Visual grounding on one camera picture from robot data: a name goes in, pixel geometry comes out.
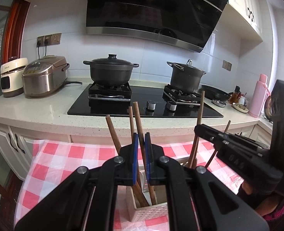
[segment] wooden chopstick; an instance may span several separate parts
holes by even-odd
[[[224,133],[228,131],[230,124],[231,124],[231,120],[229,120],[228,124],[226,125]],[[214,152],[212,153],[212,156],[209,158],[208,162],[206,163],[205,168],[208,168],[209,164],[212,162],[212,159],[214,159],[216,153],[217,153],[217,150],[214,150]]]
[[[131,141],[133,142],[133,133],[135,132],[135,123],[134,123],[134,120],[133,120],[133,112],[132,112],[131,106],[128,108],[128,111],[129,111]],[[140,186],[140,188],[142,189],[139,165],[138,165],[138,170],[137,170],[137,183]]]
[[[140,111],[139,111],[139,106],[138,106],[138,102],[134,102],[133,103],[133,110],[135,112],[135,123],[137,125],[137,130],[138,130],[138,136],[139,136],[139,142],[140,142],[140,148],[141,148],[141,153],[142,153],[142,159],[143,159],[143,165],[144,165],[144,169],[146,172],[146,158],[145,158],[145,147],[144,147],[144,135],[143,135],[143,128],[142,128],[142,124],[141,124],[141,117],[140,117]],[[149,196],[151,197],[151,202],[152,205],[156,205],[157,201],[156,201],[156,196],[155,196],[155,191],[153,186],[151,186],[149,184],[149,182],[147,182],[147,186],[149,188]]]
[[[119,142],[119,138],[117,137],[115,128],[113,126],[111,117],[109,115],[106,116],[106,121],[107,121],[107,124],[108,124],[108,128],[109,128],[114,146],[115,146],[116,151],[119,155],[119,152],[120,152],[120,149],[121,149],[122,146]],[[135,194],[135,196],[137,197],[141,207],[148,207],[149,206],[149,203],[147,202],[147,200],[146,200],[146,198],[145,198],[145,196],[142,192],[141,187],[137,183],[132,186],[132,191]]]
[[[198,111],[198,118],[197,118],[197,121],[196,121],[197,125],[201,124],[201,122],[202,122],[202,115],[203,115],[203,108],[204,108],[204,97],[205,97],[205,91],[202,90],[201,100],[200,100],[201,105],[200,105],[200,108],[199,108],[199,111]],[[199,137],[198,137],[198,135],[194,135],[193,144],[192,144],[192,148],[191,148],[191,152],[190,152],[190,157],[189,157],[188,164],[187,164],[187,167],[189,167],[189,168],[193,167],[193,162],[194,162],[195,157],[196,157],[198,145],[199,145]]]

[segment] range hood metal trim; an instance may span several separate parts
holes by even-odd
[[[130,28],[114,28],[114,27],[86,27],[87,35],[117,35],[123,37],[140,38],[145,40],[157,41],[172,46],[176,46],[182,49],[192,50],[200,53],[203,48],[194,44],[178,40],[172,37],[159,35],[142,30],[130,29]]]

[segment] silver screw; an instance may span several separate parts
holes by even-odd
[[[85,166],[81,166],[81,167],[79,167],[79,168],[77,169],[77,172],[78,172],[79,174],[85,174],[86,171],[88,171],[88,168],[85,167]]]
[[[169,157],[167,157],[167,156],[161,156],[161,157],[159,157],[159,160],[160,160],[161,162],[163,162],[163,163],[167,163],[167,162],[169,161]]]
[[[206,172],[206,168],[203,166],[197,166],[196,171],[200,174],[204,174]]]
[[[124,158],[123,158],[123,157],[115,157],[115,158],[114,158],[114,161],[115,161],[116,163],[122,163],[122,162],[124,161]]]

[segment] plate of food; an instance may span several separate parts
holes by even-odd
[[[244,113],[244,114],[246,114],[246,113],[249,112],[249,110],[248,110],[244,105],[238,104],[238,102],[237,102],[237,103],[234,103],[234,104],[232,105],[232,107],[233,107],[234,109],[236,109],[237,111],[242,112],[242,113]]]

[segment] small metal bowl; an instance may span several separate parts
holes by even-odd
[[[212,100],[212,103],[220,108],[224,108],[226,106],[226,103],[220,100]]]

